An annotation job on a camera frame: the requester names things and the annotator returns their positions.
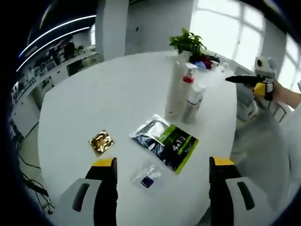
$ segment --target potted plant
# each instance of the potted plant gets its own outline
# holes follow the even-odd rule
[[[184,51],[190,52],[190,63],[195,64],[196,62],[203,62],[206,69],[211,69],[212,56],[209,56],[206,53],[207,48],[202,43],[202,38],[200,36],[182,28],[182,35],[172,36],[169,38],[169,41],[169,46],[173,46],[177,49],[179,54]]]

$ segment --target white cabinet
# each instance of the white cabinet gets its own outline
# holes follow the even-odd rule
[[[53,85],[56,86],[58,83],[69,77],[67,67],[66,66],[58,66],[58,69],[55,69],[51,72],[51,78],[53,81]]]
[[[12,119],[23,137],[39,122],[40,111],[31,95],[22,97],[14,107]]]

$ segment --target small plastic bag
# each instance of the small plastic bag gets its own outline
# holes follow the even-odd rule
[[[140,166],[133,176],[133,183],[150,194],[155,194],[163,184],[163,171],[154,163]]]

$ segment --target floor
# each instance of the floor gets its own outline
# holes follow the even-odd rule
[[[21,157],[27,162],[28,164],[40,167],[39,162],[39,152],[38,152],[38,129],[39,125],[37,124],[32,131],[28,134],[28,136],[22,140],[20,146],[20,155]],[[19,159],[20,162],[20,170],[30,179],[35,180],[39,183],[41,183],[45,187],[45,181],[42,176],[42,171],[40,169],[31,167],[26,165],[22,162],[21,159]],[[33,181],[33,183],[37,186],[40,186],[37,182]],[[48,210],[53,211],[53,208],[51,206],[48,207],[47,201],[39,194],[35,193],[33,190],[28,189],[28,192],[30,196],[33,198],[33,200],[39,204],[39,201],[41,203],[42,209],[45,213],[48,214]]]

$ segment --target table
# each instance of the table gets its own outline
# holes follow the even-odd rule
[[[209,157],[229,157],[236,126],[236,86],[224,79],[208,88],[193,126],[176,125],[199,139],[175,175],[129,134],[153,114],[164,116],[175,51],[136,54],[94,65],[66,79],[44,98],[38,133],[39,158],[49,196],[84,178],[97,160],[88,140],[105,129],[115,141],[101,158],[118,161],[117,224],[196,224],[209,207]],[[148,194],[133,183],[147,161],[164,172],[162,189]]]

